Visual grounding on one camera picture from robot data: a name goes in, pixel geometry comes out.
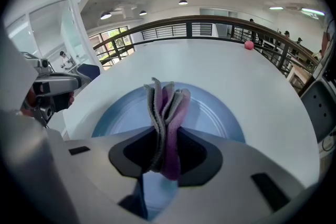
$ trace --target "black slot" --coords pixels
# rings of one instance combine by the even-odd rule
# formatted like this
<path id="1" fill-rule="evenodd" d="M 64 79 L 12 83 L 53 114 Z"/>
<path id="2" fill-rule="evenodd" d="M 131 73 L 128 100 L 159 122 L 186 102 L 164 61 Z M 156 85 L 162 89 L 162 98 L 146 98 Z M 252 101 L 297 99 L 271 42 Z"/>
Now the black slot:
<path id="1" fill-rule="evenodd" d="M 89 151 L 90 149 L 87 146 L 80 146 L 80 147 L 75 147 L 75 148 L 71 148 L 69 149 L 69 152 L 71 155 L 76 155 L 79 153 L 83 153 L 85 151 Z"/>
<path id="2" fill-rule="evenodd" d="M 284 192 L 265 173 L 251 175 L 252 180 L 257 185 L 259 191 L 266 199 L 273 212 L 279 210 L 290 202 Z"/>

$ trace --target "ceiling light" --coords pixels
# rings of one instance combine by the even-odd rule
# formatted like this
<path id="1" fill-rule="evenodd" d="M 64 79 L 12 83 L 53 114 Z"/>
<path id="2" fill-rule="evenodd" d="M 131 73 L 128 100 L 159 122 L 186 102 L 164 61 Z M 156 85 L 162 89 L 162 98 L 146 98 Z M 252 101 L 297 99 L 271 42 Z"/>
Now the ceiling light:
<path id="1" fill-rule="evenodd" d="M 313 18 L 313 19 L 319 19 L 319 17 L 316 15 L 316 14 L 314 14 L 314 13 L 311 13 L 311 12 L 304 12 L 304 11 L 301 11 L 303 14 L 305 14 L 305 15 L 307 15 L 307 16 L 309 16 L 310 18 Z"/>
<path id="2" fill-rule="evenodd" d="M 187 0 L 180 0 L 180 2 L 178 3 L 179 5 L 186 5 L 188 4 Z"/>
<path id="3" fill-rule="evenodd" d="M 314 10 L 314 9 L 309 9 L 309 8 L 302 8 L 301 9 L 303 12 L 310 12 L 310 13 L 315 13 L 317 15 L 321 15 L 324 16 L 323 12 L 319 12 L 318 10 Z"/>
<path id="4" fill-rule="evenodd" d="M 100 16 L 100 19 L 101 20 L 105 20 L 105 19 L 107 19 L 107 18 L 110 18 L 112 15 L 111 15 L 111 13 L 109 13 L 109 12 L 104 12 L 101 16 Z"/>

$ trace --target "railing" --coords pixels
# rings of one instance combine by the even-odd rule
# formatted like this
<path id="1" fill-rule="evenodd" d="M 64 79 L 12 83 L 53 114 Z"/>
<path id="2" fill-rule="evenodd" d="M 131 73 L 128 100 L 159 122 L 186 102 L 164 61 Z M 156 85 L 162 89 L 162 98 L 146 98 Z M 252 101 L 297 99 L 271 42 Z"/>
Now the railing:
<path id="1" fill-rule="evenodd" d="M 212 35 L 213 24 L 231 26 L 227 38 L 214 37 Z M 123 47 L 116 46 L 118 39 L 134 33 L 142 33 L 144 41 Z M 318 64 L 318 61 L 302 46 L 297 45 L 285 36 L 265 26 L 242 19 L 213 15 L 192 15 L 157 20 L 122 32 L 94 46 L 93 49 L 112 42 L 113 50 L 111 51 L 113 51 L 113 54 L 109 58 L 101 60 L 101 63 L 104 64 L 113 58 L 119 58 L 119 60 L 121 60 L 122 54 L 134 48 L 136 45 L 146 44 L 156 40 L 183 38 L 226 40 L 236 43 L 244 43 L 247 40 L 252 40 L 255 44 L 256 51 L 271 61 L 285 76 L 288 75 L 293 64 L 301 67 L 310 74 Z M 306 61 L 298 58 L 296 54 L 303 55 Z"/>
<path id="2" fill-rule="evenodd" d="M 170 37 L 186 37 L 186 24 L 176 24 L 171 26 L 162 26 L 141 31 L 143 40 L 152 40 Z M 211 36 L 212 24 L 192 23 L 193 36 Z"/>

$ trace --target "window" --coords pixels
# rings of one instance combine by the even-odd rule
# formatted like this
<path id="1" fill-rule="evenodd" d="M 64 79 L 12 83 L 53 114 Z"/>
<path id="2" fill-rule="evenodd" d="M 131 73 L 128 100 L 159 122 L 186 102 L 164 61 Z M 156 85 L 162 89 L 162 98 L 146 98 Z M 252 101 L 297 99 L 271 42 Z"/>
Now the window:
<path id="1" fill-rule="evenodd" d="M 111 37 L 114 37 L 114 36 L 116 36 L 116 35 L 118 35 L 122 32 L 125 32 L 126 30 L 128 30 L 128 27 L 123 26 L 123 27 L 111 29 L 111 30 L 108 30 L 108 31 L 105 31 L 105 32 L 101 32 L 99 34 L 96 34 L 94 36 L 89 37 L 89 39 L 92 43 L 92 46 L 94 47 L 94 46 L 102 43 L 104 40 L 107 40 Z M 131 45 L 132 41 L 131 41 L 131 37 L 128 35 L 128 36 L 125 36 L 125 37 L 122 37 L 122 38 L 118 38 L 115 41 L 115 43 L 116 43 L 117 48 L 122 48 L 124 46 Z M 103 64 L 103 67 L 104 67 L 105 70 L 109 69 L 115 63 L 119 62 L 118 57 L 115 55 L 115 50 L 114 50 L 112 42 L 109 42 L 109 43 L 101 46 L 100 48 L 96 49 L 95 52 L 97 54 L 97 57 L 98 57 L 99 61 L 105 60 L 107 58 L 111 58 L 110 61 L 105 62 Z M 123 59 L 124 57 L 132 54 L 133 52 L 134 52 L 134 49 L 131 48 L 131 49 L 121 53 L 120 54 L 121 59 Z"/>

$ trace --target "cloth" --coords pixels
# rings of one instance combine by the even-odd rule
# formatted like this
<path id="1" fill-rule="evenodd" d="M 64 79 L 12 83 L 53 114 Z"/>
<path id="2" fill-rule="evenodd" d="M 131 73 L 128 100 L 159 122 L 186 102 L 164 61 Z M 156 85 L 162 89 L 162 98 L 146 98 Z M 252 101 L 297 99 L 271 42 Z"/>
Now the cloth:
<path id="1" fill-rule="evenodd" d="M 187 89 L 175 91 L 173 82 L 162 89 L 159 80 L 152 80 L 154 88 L 144 85 L 148 112 L 157 134 L 156 150 L 149 170 L 161 172 L 170 180 L 178 180 L 181 167 L 177 152 L 177 129 L 187 114 L 191 95 Z"/>

